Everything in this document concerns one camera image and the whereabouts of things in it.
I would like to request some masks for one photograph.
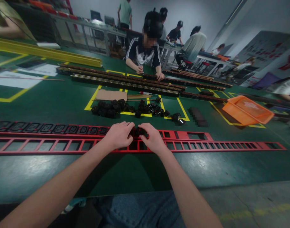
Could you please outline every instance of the blue jeans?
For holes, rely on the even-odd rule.
[[[116,227],[185,227],[173,191],[97,197],[94,207]]]

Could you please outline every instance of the orange plastic basket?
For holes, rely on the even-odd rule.
[[[239,121],[243,126],[267,124],[275,115],[268,109],[244,96],[228,99],[223,110]]]

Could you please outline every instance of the green shirt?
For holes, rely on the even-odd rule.
[[[132,9],[127,0],[121,0],[120,2],[120,22],[127,25],[130,24],[130,16],[132,16]]]

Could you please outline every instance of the hand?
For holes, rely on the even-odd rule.
[[[144,68],[143,66],[138,66],[138,68],[136,70],[136,73],[137,74],[143,74],[144,73],[143,68]]]
[[[140,128],[143,128],[149,135],[149,139],[144,135],[140,135],[140,138],[145,143],[145,145],[155,154],[161,156],[165,153],[171,151],[165,145],[160,133],[156,130],[150,123],[142,123],[139,125]]]
[[[129,146],[133,141],[133,137],[129,133],[134,126],[134,123],[125,121],[112,125],[106,136],[101,140],[101,143],[105,143],[110,152]]]
[[[157,77],[157,81],[158,82],[165,78],[165,75],[162,72],[161,73],[156,73],[155,75]]]

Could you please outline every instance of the wall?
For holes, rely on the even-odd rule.
[[[170,32],[179,20],[184,21],[181,29],[183,43],[189,38],[191,30],[201,25],[201,31],[207,36],[205,49],[207,49],[216,34],[220,31],[240,0],[168,0],[165,2],[154,0],[131,0],[132,29],[142,32],[144,18],[148,11],[156,7],[168,9],[168,16],[164,26]],[[117,23],[117,9],[120,0],[70,0],[73,13],[77,16],[90,18],[90,10],[101,13],[101,18],[111,16]]]
[[[235,57],[260,31],[290,34],[290,0],[257,0],[236,27],[226,44],[226,55]]]

